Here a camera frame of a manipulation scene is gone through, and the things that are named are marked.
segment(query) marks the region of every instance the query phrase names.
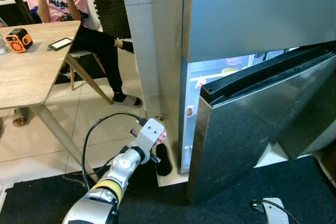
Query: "slipper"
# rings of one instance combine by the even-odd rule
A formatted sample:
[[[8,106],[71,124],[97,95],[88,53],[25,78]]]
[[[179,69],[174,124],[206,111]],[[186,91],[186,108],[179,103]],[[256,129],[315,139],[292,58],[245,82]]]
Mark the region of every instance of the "slipper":
[[[127,107],[131,107],[131,108],[140,108],[142,106],[142,101],[139,105],[134,105],[135,102],[137,101],[137,97],[134,97],[132,95],[126,95],[125,100],[123,100],[122,102],[116,102],[114,99],[112,99],[113,104],[116,105],[121,105],[121,106],[127,106]]]
[[[14,122],[18,119],[25,119],[25,123],[22,125],[16,125]],[[14,126],[16,127],[24,126],[27,124],[27,120],[28,120],[28,108],[16,108],[14,110],[14,115],[12,119],[12,123]]]

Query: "refrigerator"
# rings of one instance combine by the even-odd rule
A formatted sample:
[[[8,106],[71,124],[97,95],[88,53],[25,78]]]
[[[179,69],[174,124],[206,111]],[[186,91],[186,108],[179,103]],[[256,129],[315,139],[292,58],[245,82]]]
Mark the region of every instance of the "refrigerator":
[[[331,51],[331,58],[326,59],[328,63],[323,67],[314,58],[324,59],[323,47],[331,50],[333,43],[322,43],[336,39],[335,0],[152,0],[152,5],[160,104],[166,118],[172,162],[178,173],[189,172],[190,192],[200,189],[199,185],[204,185],[202,178],[207,175],[211,178],[207,183],[213,184],[215,191],[219,188],[215,182],[227,181],[220,167],[240,164],[240,171],[253,167],[266,143],[275,141],[276,135],[288,127],[330,75],[334,67]],[[273,70],[291,62],[287,59],[302,63],[299,65],[303,69],[309,65],[312,73],[303,71],[293,81],[267,79],[273,88],[265,89],[267,95],[258,97],[263,92],[255,92],[258,84],[254,85],[252,80],[264,76],[261,72],[271,78]],[[298,68],[275,72],[274,78],[280,80]],[[226,81],[231,83],[225,90],[228,95],[244,95],[249,90],[256,95],[251,100],[237,100],[231,110],[215,115],[212,108],[222,108],[219,104],[227,102],[215,99],[222,90],[219,83]],[[248,111],[258,114],[269,128],[255,121],[252,114],[250,119],[240,118]],[[213,132],[214,139],[207,138],[208,132]],[[253,162],[235,151],[238,143],[244,146],[242,143],[248,143],[249,138],[258,141],[255,148],[246,146],[253,153]],[[217,141],[230,145],[217,145],[215,150],[202,147]],[[223,152],[230,157],[225,159],[227,164],[218,163]],[[202,166],[203,157],[211,166]]]

